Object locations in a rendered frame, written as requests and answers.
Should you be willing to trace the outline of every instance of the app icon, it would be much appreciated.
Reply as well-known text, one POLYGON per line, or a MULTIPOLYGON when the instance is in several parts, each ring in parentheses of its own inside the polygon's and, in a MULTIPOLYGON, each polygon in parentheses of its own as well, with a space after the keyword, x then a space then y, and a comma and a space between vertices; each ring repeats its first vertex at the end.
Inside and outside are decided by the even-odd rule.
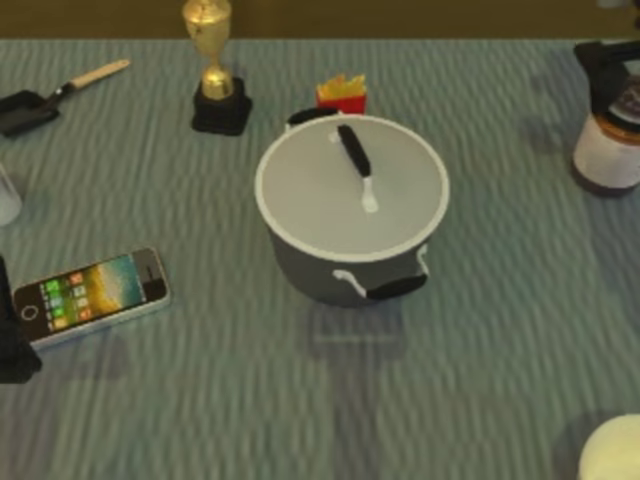
POLYGON ((91 319, 91 310, 89 310, 88 308, 85 308, 84 310, 80 310, 80 314, 79 314, 80 320, 83 322, 86 322, 87 320, 91 319))
POLYGON ((69 277, 71 285, 80 285, 82 283, 82 273, 76 272, 69 277))
POLYGON ((66 317, 60 317, 53 321, 53 326, 56 330, 60 330, 62 328, 67 328, 69 326, 69 322, 67 322, 66 317))
POLYGON ((58 280, 49 280, 44 288, 47 292, 57 292, 60 290, 60 282, 58 280))

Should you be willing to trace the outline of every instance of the green app icon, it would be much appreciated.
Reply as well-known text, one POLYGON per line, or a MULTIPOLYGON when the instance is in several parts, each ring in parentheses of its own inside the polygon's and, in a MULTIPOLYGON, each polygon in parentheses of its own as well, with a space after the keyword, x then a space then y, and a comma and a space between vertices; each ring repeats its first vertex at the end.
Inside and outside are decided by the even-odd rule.
POLYGON ((60 282, 57 280, 49 280, 45 285, 45 289, 47 292, 57 292, 60 290, 60 282))

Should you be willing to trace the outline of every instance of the lid rim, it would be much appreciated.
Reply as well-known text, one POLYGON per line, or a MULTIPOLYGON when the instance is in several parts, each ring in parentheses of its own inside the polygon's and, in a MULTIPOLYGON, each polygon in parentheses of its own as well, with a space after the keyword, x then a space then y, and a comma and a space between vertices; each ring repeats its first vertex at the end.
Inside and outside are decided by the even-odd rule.
POLYGON ((271 144, 271 146, 266 150, 266 152, 262 155, 262 158, 260 159, 260 162, 258 164, 258 169, 256 172, 255 182, 254 182, 255 197, 258 204, 258 209, 260 210, 263 221, 267 224, 269 229, 275 235, 277 235, 282 241, 292 246, 293 248, 303 253, 306 253, 308 255, 311 255, 313 257, 316 257, 320 260, 328 260, 336 263, 370 263, 370 262, 377 262, 381 260, 387 260, 389 258, 393 258, 403 253, 406 253, 412 250, 413 248, 417 247, 418 245, 423 243, 425 240, 427 240, 433 234, 433 232, 438 228, 449 206, 449 197, 450 197, 449 175, 447 173, 447 169, 445 168, 442 159, 440 158, 440 155, 438 155, 438 153, 433 149, 431 145, 429 145, 422 137, 420 137, 417 133, 413 132, 412 130, 409 130, 408 128, 403 127, 402 125, 399 125, 390 120, 385 120, 379 117, 373 117, 369 115, 348 115, 348 117, 352 119, 358 119, 358 118, 365 119, 367 121, 372 121, 372 122, 376 122, 382 125, 395 128, 405 133, 409 137, 413 138, 414 140, 416 140, 431 156, 432 160, 436 165, 436 169, 440 174, 440 180, 442 182, 441 183, 442 193, 440 195, 440 203, 438 204, 438 207, 434 215, 431 217, 431 220, 427 223, 427 225, 406 242, 403 242, 392 248, 371 252, 371 253, 344 254, 344 253, 336 253, 328 250, 323 250, 320 248, 316 248, 312 245, 309 245, 295 238, 293 235, 287 232, 279 224, 279 222, 276 220, 276 218, 272 215, 271 211, 269 210, 269 207, 267 206, 264 198, 262 179, 264 177, 264 171, 266 170, 269 159, 273 157, 273 152, 289 137, 295 135, 296 133, 298 133, 303 129, 311 128, 314 125, 321 124, 324 122, 335 121, 334 116, 318 118, 318 119, 306 122, 302 125, 296 126, 294 128, 288 129, 284 132, 284 134, 278 137, 278 139, 276 139, 271 144))

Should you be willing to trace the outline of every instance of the table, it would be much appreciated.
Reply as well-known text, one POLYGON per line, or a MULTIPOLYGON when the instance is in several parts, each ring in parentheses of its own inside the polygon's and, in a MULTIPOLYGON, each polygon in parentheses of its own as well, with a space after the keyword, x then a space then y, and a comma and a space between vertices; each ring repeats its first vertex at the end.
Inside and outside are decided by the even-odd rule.
POLYGON ((640 410, 640 194, 577 188, 587 112, 570 41, 234 41, 242 138, 189 129, 187 41, 3 41, 0 95, 133 67, 0 161, 15 285, 137 246, 172 306, 43 354, 0 387, 7 480, 555 480, 640 410), (261 153, 318 81, 365 72, 368 113, 424 136, 452 182, 423 291, 362 311, 299 295, 253 200, 261 153))

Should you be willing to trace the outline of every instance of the fries carton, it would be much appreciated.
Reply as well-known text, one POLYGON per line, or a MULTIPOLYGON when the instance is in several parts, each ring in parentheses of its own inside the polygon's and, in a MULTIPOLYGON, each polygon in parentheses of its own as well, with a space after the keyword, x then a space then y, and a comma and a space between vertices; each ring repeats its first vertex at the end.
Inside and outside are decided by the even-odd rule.
POLYGON ((344 74, 336 75, 316 88, 318 107, 338 108, 343 113, 364 113, 367 103, 365 76, 347 80, 344 74))

